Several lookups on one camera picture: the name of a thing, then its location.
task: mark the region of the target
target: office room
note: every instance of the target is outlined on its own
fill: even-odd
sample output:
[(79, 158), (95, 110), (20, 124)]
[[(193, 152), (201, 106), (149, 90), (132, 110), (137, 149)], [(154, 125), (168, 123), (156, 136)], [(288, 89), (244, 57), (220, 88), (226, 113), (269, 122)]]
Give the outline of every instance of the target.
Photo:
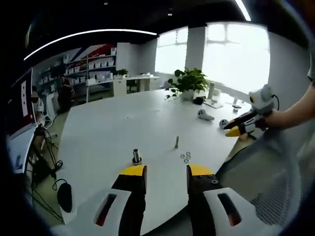
[(42, 234), (286, 235), (305, 214), (314, 3), (28, 4), (3, 124)]

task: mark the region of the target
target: ceiling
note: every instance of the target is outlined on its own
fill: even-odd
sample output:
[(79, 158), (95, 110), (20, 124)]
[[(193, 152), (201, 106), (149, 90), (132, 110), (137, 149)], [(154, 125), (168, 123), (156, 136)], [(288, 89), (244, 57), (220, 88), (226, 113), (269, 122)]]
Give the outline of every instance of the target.
[[(307, 40), (290, 16), (275, 0), (243, 0), (252, 23), (262, 24), (307, 47)], [(38, 47), (60, 37), (97, 29), (146, 30), (157, 34), (184, 27), (204, 26), (211, 21), (244, 21), (233, 0), (55, 0), (12, 2), (10, 17), (4, 20), (7, 32), (7, 69), (10, 81), (32, 65), (55, 54), (88, 45), (110, 42), (141, 44), (155, 36), (130, 32), (92, 33), (62, 40), (23, 58)], [(28, 29), (29, 43), (26, 47)]]

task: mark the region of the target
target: person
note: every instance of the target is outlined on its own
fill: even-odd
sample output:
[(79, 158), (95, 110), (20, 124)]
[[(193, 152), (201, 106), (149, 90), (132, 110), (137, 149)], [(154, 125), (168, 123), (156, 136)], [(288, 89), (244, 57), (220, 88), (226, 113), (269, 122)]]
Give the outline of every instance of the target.
[(286, 111), (273, 111), (265, 117), (268, 127), (291, 128), (315, 118), (315, 80), (304, 96)]
[[(37, 88), (36, 86), (32, 86), (32, 94), (31, 94), (31, 102), (33, 103), (33, 110), (34, 110), (34, 116), (35, 121), (39, 125), (45, 126), (45, 116), (44, 116), (44, 102), (42, 99), (38, 96)], [(34, 137), (33, 144), (36, 148), (36, 150), (43, 154), (43, 150), (41, 149), (41, 143), (43, 141), (43, 138), (40, 136)]]
[(63, 75), (61, 76), (62, 87), (59, 90), (58, 103), (60, 106), (59, 113), (64, 113), (70, 110), (71, 100), (74, 96), (74, 89), (70, 81)]

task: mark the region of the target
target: floor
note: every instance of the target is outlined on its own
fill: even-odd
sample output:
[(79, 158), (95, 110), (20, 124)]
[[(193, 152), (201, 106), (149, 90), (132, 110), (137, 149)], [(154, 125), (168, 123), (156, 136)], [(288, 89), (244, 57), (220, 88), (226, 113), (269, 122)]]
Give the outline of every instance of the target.
[[(98, 100), (109, 96), (110, 94), (108, 92), (97, 93), (95, 95), (92, 94), (91, 100)], [(57, 134), (57, 137), (54, 139), (56, 147), (59, 147), (67, 115), (68, 113), (58, 115), (54, 123), (48, 129), (51, 134)], [(252, 139), (240, 138), (227, 160), (231, 159), (237, 152), (252, 142)], [(53, 154), (56, 156), (56, 159), (58, 159), (58, 150), (54, 147)], [(44, 153), (44, 158), (51, 164), (51, 158), (47, 151)], [(275, 159), (272, 155), (258, 152), (257, 155), (249, 158), (246, 162), (242, 163), (242, 165), (225, 173), (220, 181), (223, 186), (233, 188), (245, 199), (251, 201), (258, 195), (261, 187), (270, 184), (273, 174), (278, 171), (279, 167), (278, 165), (275, 165)], [(51, 177), (47, 177), (35, 190), (42, 196), (45, 202), (59, 216), (61, 216), (60, 207), (57, 202), (57, 191), (52, 189), (53, 184), (54, 180)], [(63, 222), (44, 210), (37, 202), (33, 202), (33, 205), (49, 226), (53, 227), (63, 224)], [(148, 235), (191, 235), (191, 225), (187, 212), (183, 210), (171, 220), (171, 223), (163, 225), (162, 228), (158, 228), (157, 230), (150, 232)]]

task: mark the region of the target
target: white desk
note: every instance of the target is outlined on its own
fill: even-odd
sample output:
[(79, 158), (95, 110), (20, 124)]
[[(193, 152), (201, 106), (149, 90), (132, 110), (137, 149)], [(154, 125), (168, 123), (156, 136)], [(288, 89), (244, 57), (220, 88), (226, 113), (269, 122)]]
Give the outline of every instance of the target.
[(30, 124), (17, 131), (9, 138), (9, 154), (16, 174), (24, 173), (27, 155), (34, 137), (36, 124)]
[(150, 91), (153, 90), (154, 88), (157, 88), (159, 85), (158, 81), (159, 77), (157, 76), (136, 76), (136, 77), (127, 77), (124, 79), (117, 79), (117, 80), (109, 80), (109, 81), (92, 81), (92, 80), (87, 80), (86, 81), (86, 86), (87, 86), (87, 103), (89, 102), (89, 95), (90, 95), (90, 86), (94, 85), (102, 85), (106, 83), (110, 83), (111, 85), (111, 90), (113, 93), (114, 97), (118, 96), (124, 96), (127, 95), (127, 86), (126, 82), (128, 80), (139, 80), (140, 81), (140, 91)]
[[(219, 170), (237, 141), (225, 137), (219, 121), (233, 119), (250, 106), (235, 114), (231, 105), (213, 109), (180, 99), (169, 102), (166, 94), (163, 90), (133, 93), (71, 108), (59, 147), (64, 167), (57, 172), (58, 178), (72, 186), (73, 208), (72, 213), (63, 212), (65, 223), (75, 217), (85, 200), (111, 188), (119, 173), (132, 164), (135, 148), (147, 165), (142, 235), (188, 203), (186, 163), (181, 154), (189, 151), (190, 163), (215, 173)], [(197, 118), (201, 108), (215, 117), (213, 123)], [(174, 149), (177, 135), (179, 148)]]

